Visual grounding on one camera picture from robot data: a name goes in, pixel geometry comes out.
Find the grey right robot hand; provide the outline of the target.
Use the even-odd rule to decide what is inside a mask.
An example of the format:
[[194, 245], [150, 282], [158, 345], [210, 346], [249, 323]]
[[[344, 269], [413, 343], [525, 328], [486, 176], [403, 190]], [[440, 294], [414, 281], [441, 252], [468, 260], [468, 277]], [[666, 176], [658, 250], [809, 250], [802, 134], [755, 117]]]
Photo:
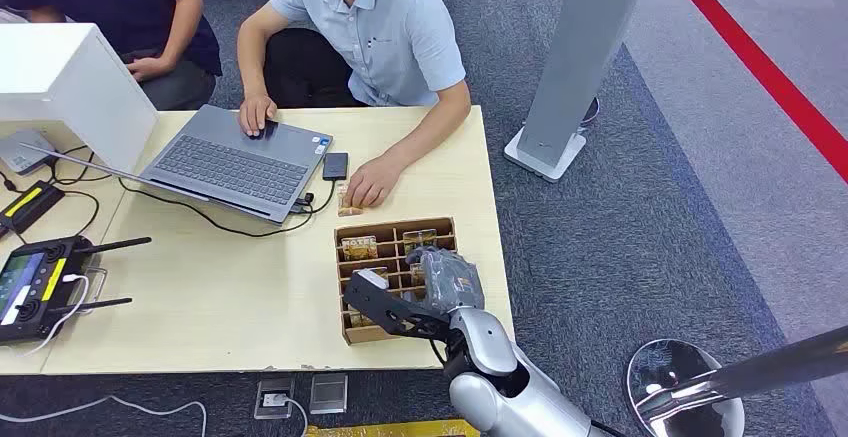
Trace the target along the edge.
[[418, 264], [423, 272], [426, 287], [423, 306], [428, 310], [450, 313], [461, 307], [485, 308], [477, 267], [458, 253], [422, 246], [413, 249], [406, 262]]

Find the person's left hand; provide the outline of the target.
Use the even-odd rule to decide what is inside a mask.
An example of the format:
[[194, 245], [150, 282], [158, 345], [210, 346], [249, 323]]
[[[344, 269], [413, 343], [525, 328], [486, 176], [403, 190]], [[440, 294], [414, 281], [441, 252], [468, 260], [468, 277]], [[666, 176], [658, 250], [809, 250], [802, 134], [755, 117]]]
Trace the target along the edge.
[[380, 206], [404, 169], [402, 163], [385, 155], [361, 165], [348, 183], [344, 206], [360, 209]]

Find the person's right hand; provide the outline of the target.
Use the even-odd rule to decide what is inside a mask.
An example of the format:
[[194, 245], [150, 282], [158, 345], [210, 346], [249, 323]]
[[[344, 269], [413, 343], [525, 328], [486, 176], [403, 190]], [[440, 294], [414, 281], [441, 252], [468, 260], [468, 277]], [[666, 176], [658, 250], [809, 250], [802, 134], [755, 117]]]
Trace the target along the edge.
[[265, 93], [246, 94], [239, 108], [238, 122], [249, 138], [264, 134], [266, 122], [277, 113], [276, 103]]

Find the person's hand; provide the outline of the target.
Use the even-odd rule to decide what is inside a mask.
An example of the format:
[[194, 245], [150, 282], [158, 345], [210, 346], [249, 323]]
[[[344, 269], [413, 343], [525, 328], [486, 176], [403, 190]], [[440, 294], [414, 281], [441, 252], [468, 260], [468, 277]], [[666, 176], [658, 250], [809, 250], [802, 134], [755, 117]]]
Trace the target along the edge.
[[127, 70], [137, 82], [143, 82], [160, 76], [163, 72], [159, 58], [145, 57], [135, 59], [126, 65]]

